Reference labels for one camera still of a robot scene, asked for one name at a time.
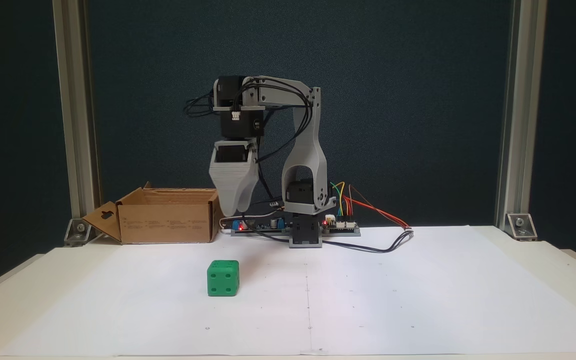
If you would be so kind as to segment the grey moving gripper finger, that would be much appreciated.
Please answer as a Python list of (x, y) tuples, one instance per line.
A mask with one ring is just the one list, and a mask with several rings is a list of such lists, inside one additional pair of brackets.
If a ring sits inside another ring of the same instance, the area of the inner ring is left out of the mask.
[(258, 150), (248, 153), (248, 167), (243, 178), (243, 189), (240, 194), (240, 210), (247, 211), (252, 202), (254, 189), (259, 181)]

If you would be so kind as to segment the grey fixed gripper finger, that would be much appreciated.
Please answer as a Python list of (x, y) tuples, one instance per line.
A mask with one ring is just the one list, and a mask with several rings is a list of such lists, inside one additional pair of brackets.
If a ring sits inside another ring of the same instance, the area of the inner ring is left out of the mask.
[(210, 177), (218, 191), (222, 214), (246, 212), (251, 202), (250, 167), (211, 167)]

